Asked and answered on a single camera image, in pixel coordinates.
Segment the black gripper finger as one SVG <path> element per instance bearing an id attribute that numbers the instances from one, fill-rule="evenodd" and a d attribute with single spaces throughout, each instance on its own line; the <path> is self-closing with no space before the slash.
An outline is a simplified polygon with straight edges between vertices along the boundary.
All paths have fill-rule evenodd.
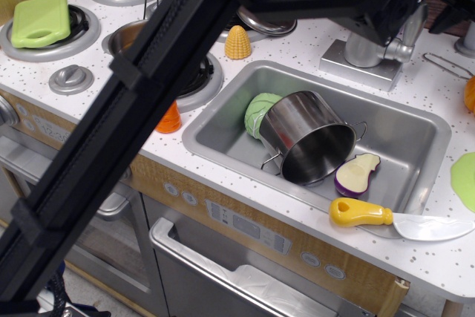
<path id="1" fill-rule="evenodd" d="M 474 20 L 474 0 L 428 0 L 428 4 L 432 34 L 445 33 L 461 22 Z"/>

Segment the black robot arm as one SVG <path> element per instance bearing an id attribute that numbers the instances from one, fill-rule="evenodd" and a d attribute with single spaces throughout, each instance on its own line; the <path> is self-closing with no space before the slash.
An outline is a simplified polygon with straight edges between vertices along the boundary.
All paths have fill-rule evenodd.
<path id="1" fill-rule="evenodd" d="M 239 6 L 271 19 L 361 23 L 385 45 L 417 0 L 163 0 L 1 240 L 1 301 L 27 304 L 145 145 Z"/>

